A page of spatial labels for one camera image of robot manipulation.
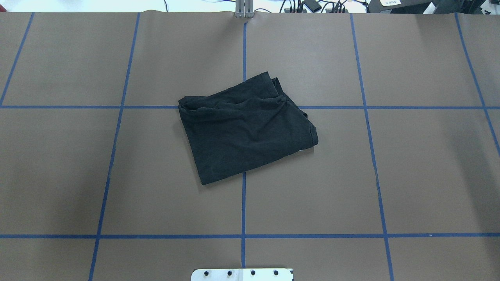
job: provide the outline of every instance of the folded shirt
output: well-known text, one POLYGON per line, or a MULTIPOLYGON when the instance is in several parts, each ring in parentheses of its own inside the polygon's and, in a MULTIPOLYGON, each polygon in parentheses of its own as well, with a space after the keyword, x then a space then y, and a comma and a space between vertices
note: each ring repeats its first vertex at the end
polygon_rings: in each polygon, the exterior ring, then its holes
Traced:
POLYGON ((308 115, 267 72, 210 96, 185 96, 178 108, 203 185, 318 144, 308 115))

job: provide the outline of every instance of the blue tape line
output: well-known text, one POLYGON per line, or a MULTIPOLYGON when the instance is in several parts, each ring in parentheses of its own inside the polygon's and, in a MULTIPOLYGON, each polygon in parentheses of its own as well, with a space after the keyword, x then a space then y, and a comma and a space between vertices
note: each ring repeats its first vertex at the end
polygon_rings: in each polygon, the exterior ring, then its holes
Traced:
MULTIPOLYGON (((500 232, 431 232, 366 234, 101 234, 99 239, 336 239, 336 238, 434 238, 500 237, 500 232)), ((0 239, 96 239, 95 234, 0 234, 0 239)))
POLYGON ((124 109, 177 109, 177 105, 124 105, 124 109))
POLYGON ((96 239, 86 234, 0 234, 0 239, 96 239))
POLYGON ((481 93, 481 88, 479 87, 479 82, 476 77, 476 73, 474 72, 474 68, 472 67, 472 62, 471 59, 469 58, 469 52, 467 52, 466 42, 464 40, 464 35, 462 34, 462 28, 460 27, 460 20, 458 13, 455 13, 455 21, 456 21, 456 27, 458 28, 458 34, 460 35, 460 41, 462 43, 463 53, 465 54, 465 58, 467 59, 467 63, 469 65, 470 73, 472 74, 472 79, 474 80, 477 94, 479 95, 479 99, 481 100, 482 109, 484 110, 484 115, 486 115, 486 120, 488 121, 489 130, 491 131, 491 135, 493 136, 493 141, 495 142, 496 152, 498 153, 498 156, 500 156, 499 141, 497 139, 497 135, 495 134, 495 130, 493 129, 493 124, 490 119, 490 115, 488 114, 488 109, 486 107, 485 99, 483 98, 483 93, 481 93))
POLYGON ((368 105, 369 110, 482 110, 482 106, 379 106, 368 105))
MULTIPOLYGON (((243 81, 247 80, 247 24, 243 24, 243 81)), ((246 267, 246 241, 245 233, 247 227, 247 172, 241 177, 241 268, 246 267)))
POLYGON ((35 13, 32 12, 29 17, 28 25, 26 26, 26 30, 24 31, 24 36, 22 37, 21 44, 19 45, 19 49, 17 50, 17 54, 14 58, 14 63, 10 68, 10 72, 8 74, 7 82, 5 82, 5 87, 3 87, 3 92, 0 97, 0 106, 4 103, 5 95, 7 94, 7 89, 9 88, 9 84, 11 83, 12 75, 14 74, 14 70, 16 69, 16 65, 18 64, 19 56, 21 55, 21 51, 23 50, 23 46, 25 45, 26 37, 28 36, 28 32, 30 31, 31 24, 33 22, 33 18, 35 17, 35 13))
POLYGON ((303 105, 299 106, 301 110, 362 110, 364 109, 363 106, 356 106, 356 105, 333 105, 333 106, 328 106, 328 105, 303 105))
POLYGON ((247 24, 243 24, 243 81, 247 80, 247 24))
POLYGON ((240 239, 240 234, 102 234, 101 239, 240 239))
POLYGON ((245 238, 247 228, 247 172, 243 172, 241 183, 241 268, 246 267, 245 238))
POLYGON ((247 239, 384 238, 384 234, 247 234, 247 239))
POLYGON ((119 105, 2 105, 2 109, 119 109, 119 105))
POLYGON ((126 71, 125 84, 123 85, 123 94, 121 96, 120 112, 118 114, 118 121, 116 122, 116 130, 114 132, 113 148, 111 150, 111 159, 109 160, 109 167, 107 169, 106 186, 104 188, 104 195, 102 197, 102 205, 101 205, 101 209, 100 209, 99 224, 97 226, 97 237, 95 238, 95 245, 94 245, 94 251, 93 251, 93 255, 92 255, 92 263, 90 264, 90 272, 88 274, 88 281, 92 281, 92 278, 94 277, 94 268, 96 267, 97 253, 99 250, 99 240, 100 240, 100 236, 101 236, 101 230, 103 228, 104 213, 106 211, 106 201, 108 199, 108 193, 110 190, 111 170, 112 170, 113 164, 115 162, 118 134, 120 132, 120 126, 122 123, 122 115, 123 115, 123 111, 124 111, 125 98, 127 96, 127 86, 129 83, 129 76, 130 76, 130 69, 132 67, 132 60, 134 58, 134 49, 136 46, 137 30, 139 28, 139 19, 140 18, 141 18, 141 13, 138 12, 137 18, 135 20, 135 29, 133 32, 132 47, 130 48, 130 56, 128 58, 128 67, 127 67, 127 71, 126 71))
POLYGON ((375 171, 376 189, 377 189, 377 193, 378 193, 378 208, 380 210, 380 219, 382 222, 382 230, 383 230, 383 234, 384 234, 383 239, 384 239, 384 243, 385 243, 385 254, 387 256, 387 266, 389 269, 390 280, 394 281, 393 262, 391 259, 391 250, 389 248, 389 238, 387 237, 386 216, 384 214, 384 204, 382 202, 382 192, 380 190, 379 172, 377 169, 377 160, 375 158, 375 150, 374 150, 373 139, 372 139, 372 129, 370 127, 370 118, 368 116, 367 99, 365 96, 365 86, 363 84, 363 75, 361 72, 360 55, 359 55, 359 51, 358 51, 358 43, 356 40, 356 30, 354 27, 354 18, 353 18, 353 14, 349 14, 349 16, 350 16, 350 27, 352 30, 352 40, 354 42, 354 52, 356 54, 357 73, 359 76, 359 85, 361 87, 361 97, 363 100, 364 118, 366 120, 366 129, 368 131, 368 141, 369 141, 369 145, 370 145, 371 162, 373 164, 373 169, 375 171))
POLYGON ((457 233, 392 233, 389 238, 431 238, 431 237, 500 237, 500 233, 495 232, 457 232, 457 233))
MULTIPOLYGON (((0 109, 120 109, 120 105, 1 105, 0 109)), ((173 109, 177 105, 124 105, 124 109, 173 109)), ((362 105, 301 105, 302 110, 363 110, 362 105)), ((483 110, 483 106, 406 106, 367 105, 369 110, 483 110)), ((500 106, 486 106, 488 110, 500 110, 500 106)))

